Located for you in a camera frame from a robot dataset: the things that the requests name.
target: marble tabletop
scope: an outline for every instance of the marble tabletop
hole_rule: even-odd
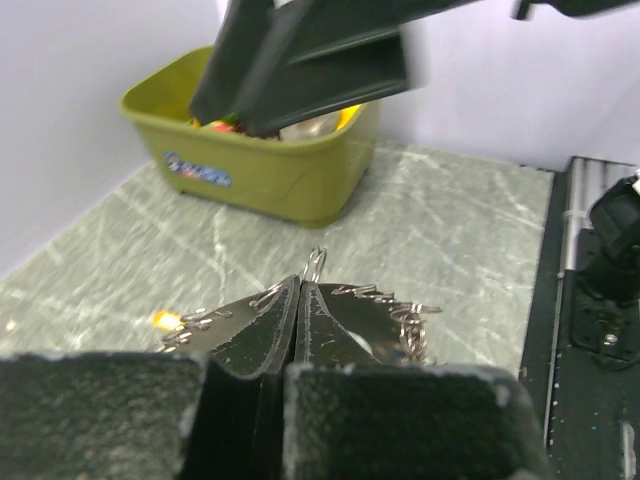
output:
[[[150,318],[216,307],[328,249],[326,282],[438,305],[442,362],[517,373],[552,174],[381,141],[323,230],[178,195],[152,165],[0,283],[0,354],[149,350]]]

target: logo on bin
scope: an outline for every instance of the logo on bin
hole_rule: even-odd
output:
[[[175,175],[213,183],[221,187],[231,186],[231,176],[224,170],[185,162],[176,152],[166,152],[164,154],[164,161],[169,171]]]

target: green plastic bin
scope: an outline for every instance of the green plastic bin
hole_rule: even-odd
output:
[[[373,157],[380,107],[363,105],[340,130],[299,143],[197,129],[188,105],[211,55],[176,60],[120,101],[165,179],[179,192],[320,228],[335,221]]]

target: bolt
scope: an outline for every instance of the bolt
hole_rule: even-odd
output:
[[[604,344],[607,347],[612,347],[614,346],[616,343],[618,343],[618,337],[616,337],[613,333],[607,333],[604,336]]]

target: white wall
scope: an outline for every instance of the white wall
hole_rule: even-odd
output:
[[[0,278],[149,160],[119,97],[218,27],[211,0],[0,3]]]
[[[589,19],[487,0],[407,26],[420,84],[384,101],[382,131],[561,170],[571,155],[640,165],[640,6]],[[224,12],[228,0],[216,0]]]

